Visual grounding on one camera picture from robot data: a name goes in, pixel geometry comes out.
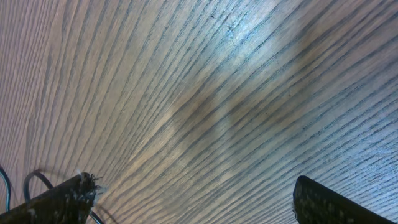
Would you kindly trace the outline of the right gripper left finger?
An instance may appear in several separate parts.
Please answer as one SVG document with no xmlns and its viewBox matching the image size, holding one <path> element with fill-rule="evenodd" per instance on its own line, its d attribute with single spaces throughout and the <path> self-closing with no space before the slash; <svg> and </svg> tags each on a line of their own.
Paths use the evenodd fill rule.
<svg viewBox="0 0 398 224">
<path fill-rule="evenodd" d="M 6 186 L 6 211 L 1 214 L 1 223 L 86 223 L 92 218 L 101 223 L 100 217 L 92 211 L 97 190 L 97 178 L 82 172 L 61 184 L 54 186 L 41 172 L 31 172 L 22 186 L 25 202 L 15 208 L 11 204 L 11 184 L 6 173 L 1 177 Z M 48 188 L 44 193 L 32 198 L 29 192 L 30 180 L 40 179 Z"/>
</svg>

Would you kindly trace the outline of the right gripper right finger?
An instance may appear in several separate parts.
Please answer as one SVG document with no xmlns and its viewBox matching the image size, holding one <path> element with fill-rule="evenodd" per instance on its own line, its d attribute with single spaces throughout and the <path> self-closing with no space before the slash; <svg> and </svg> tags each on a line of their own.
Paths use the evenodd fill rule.
<svg viewBox="0 0 398 224">
<path fill-rule="evenodd" d="M 299 224 L 394 224 L 304 175 L 295 183 L 293 211 Z"/>
</svg>

